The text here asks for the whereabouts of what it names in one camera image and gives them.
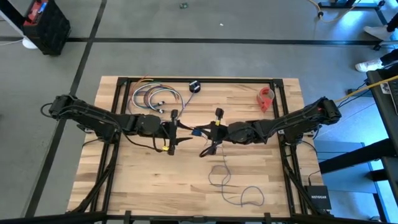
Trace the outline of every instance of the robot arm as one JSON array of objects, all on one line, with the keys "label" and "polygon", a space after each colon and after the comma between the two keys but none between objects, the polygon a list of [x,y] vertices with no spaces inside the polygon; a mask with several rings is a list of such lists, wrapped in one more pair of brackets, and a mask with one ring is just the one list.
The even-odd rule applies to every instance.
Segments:
[{"label": "robot arm", "polygon": [[200,157],[216,153],[216,146],[223,141],[234,144],[266,143],[275,132],[283,130],[285,142],[297,144],[303,134],[318,128],[319,124],[335,124],[341,118],[335,103],[322,97],[305,108],[276,119],[235,122],[228,126],[220,124],[224,111],[216,110],[216,121],[206,126],[197,126],[212,141]]},{"label": "robot arm", "polygon": [[[76,121],[79,123],[80,129],[91,129],[98,138],[110,144],[118,141],[121,134],[169,139],[169,146],[164,147],[164,151],[167,151],[169,155],[174,155],[175,146],[178,143],[191,139],[176,138],[177,126],[179,125],[177,110],[172,111],[172,121],[162,122],[160,117],[151,114],[114,114],[79,100],[75,96],[61,95],[55,98],[49,113],[53,119]],[[158,152],[162,151],[157,149],[155,145],[149,148]]]}]

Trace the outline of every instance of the concrete floor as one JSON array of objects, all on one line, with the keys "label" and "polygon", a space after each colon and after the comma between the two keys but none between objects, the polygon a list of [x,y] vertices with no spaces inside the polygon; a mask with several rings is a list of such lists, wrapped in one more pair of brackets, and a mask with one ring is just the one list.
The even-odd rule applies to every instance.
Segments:
[{"label": "concrete floor", "polygon": [[[22,13],[29,4],[26,0],[11,2]],[[56,2],[72,23],[71,36],[89,37],[101,0]],[[362,28],[381,25],[374,10],[349,12],[332,24],[315,22],[316,10],[306,0],[189,0],[184,10],[179,9],[180,2],[108,1],[96,36],[375,40]],[[395,1],[386,4],[387,20],[397,7]],[[325,18],[341,12],[326,10]],[[0,22],[0,36],[17,33]],[[0,219],[19,217],[25,210],[56,124],[43,117],[39,108],[56,95],[68,93],[85,46],[67,43],[59,57],[43,56],[21,44],[0,47]],[[356,72],[354,64],[388,50],[332,45],[94,43],[77,96],[92,103],[103,75],[294,77],[300,79],[305,102],[311,103],[321,96],[340,98],[346,89],[362,84],[366,75]],[[343,107],[344,122],[323,128],[318,139],[365,144],[384,139],[386,132],[373,103],[360,98]],[[83,138],[75,123],[68,121],[36,215],[65,211]],[[336,198],[332,213],[337,217],[377,215],[375,206],[367,203],[372,195],[370,199],[360,195],[367,198],[359,203],[368,205],[364,210],[353,207],[358,199],[354,193],[331,195]]]}]

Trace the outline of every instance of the wooden table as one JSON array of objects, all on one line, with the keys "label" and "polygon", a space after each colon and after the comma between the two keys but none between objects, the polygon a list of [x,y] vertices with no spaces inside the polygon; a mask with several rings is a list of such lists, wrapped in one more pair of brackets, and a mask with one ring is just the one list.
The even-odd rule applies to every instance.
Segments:
[{"label": "wooden table", "polygon": [[[102,77],[95,99],[96,106],[111,109],[117,79],[118,77]],[[188,83],[167,84],[178,90],[185,100],[190,97]],[[303,108],[299,80],[285,78],[284,85],[289,111]],[[256,103],[255,95],[263,87],[264,84],[259,83],[203,83],[201,92],[192,98],[180,120],[187,126],[208,124],[215,119],[217,107],[224,109],[221,122],[223,124],[251,119],[273,119],[272,107],[264,114]],[[276,95],[280,106],[279,113],[282,115],[280,95]],[[134,106],[131,106],[131,109],[133,113],[151,113],[164,119],[170,119],[171,109],[181,110],[181,102],[175,102],[170,93],[156,95],[153,102],[161,100],[167,103],[162,106],[166,109],[165,114]],[[189,131],[179,129],[177,136],[185,137],[190,136],[189,134]],[[87,134],[85,141],[95,138],[94,134]],[[151,138],[133,136],[132,140],[152,145]],[[306,141],[313,143],[310,138],[306,138]],[[181,142],[175,155],[169,156],[167,153],[134,146],[122,138],[108,214],[123,215],[125,210],[131,210],[133,215],[148,216],[262,217],[264,212],[271,213],[272,217],[290,216],[276,135],[269,138],[266,145],[242,146],[229,142],[222,144],[226,162],[232,173],[231,181],[224,188],[226,197],[238,203],[241,192],[247,186],[255,185],[265,196],[265,203],[261,207],[240,207],[223,200],[220,188],[210,185],[208,181],[211,168],[223,164],[221,150],[218,150],[215,156],[200,158],[198,155],[204,149],[205,143],[205,138],[194,137],[192,140]],[[162,139],[157,140],[158,146],[162,144]],[[102,146],[103,143],[97,141],[83,148],[68,210],[75,208],[95,184]],[[319,170],[317,157],[315,151],[306,144],[298,145],[297,156],[303,184],[306,184],[308,175]],[[221,183],[225,173],[222,168],[215,170],[213,182]],[[311,181],[313,185],[322,184],[319,173],[312,175]],[[296,212],[299,213],[298,194],[293,184],[292,189]],[[103,191],[100,193],[98,208],[101,208],[102,201]],[[261,195],[257,190],[250,189],[244,194],[243,201],[261,202]]]}]

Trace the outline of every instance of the white sneaker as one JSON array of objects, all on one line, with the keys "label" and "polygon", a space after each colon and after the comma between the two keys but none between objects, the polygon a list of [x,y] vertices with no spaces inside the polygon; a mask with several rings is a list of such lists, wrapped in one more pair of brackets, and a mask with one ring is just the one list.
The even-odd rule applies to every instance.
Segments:
[{"label": "white sneaker", "polygon": [[381,40],[390,40],[390,37],[393,32],[388,32],[387,31],[387,25],[385,26],[380,26],[380,27],[363,27],[363,30],[367,32],[368,34],[377,37],[378,39]]},{"label": "white sneaker", "polygon": [[357,63],[355,68],[359,72],[375,71],[384,67],[381,64],[382,62],[380,59],[374,59],[367,62]]}]

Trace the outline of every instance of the black box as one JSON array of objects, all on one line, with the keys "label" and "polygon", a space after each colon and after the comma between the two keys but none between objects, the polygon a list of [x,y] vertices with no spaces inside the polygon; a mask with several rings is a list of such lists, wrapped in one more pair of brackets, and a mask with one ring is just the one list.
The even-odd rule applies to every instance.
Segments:
[{"label": "black box", "polygon": [[311,201],[317,205],[319,209],[331,209],[327,186],[305,186],[305,189]]},{"label": "black box", "polygon": [[70,34],[70,23],[54,0],[33,0],[22,30],[43,54],[60,55]]}]

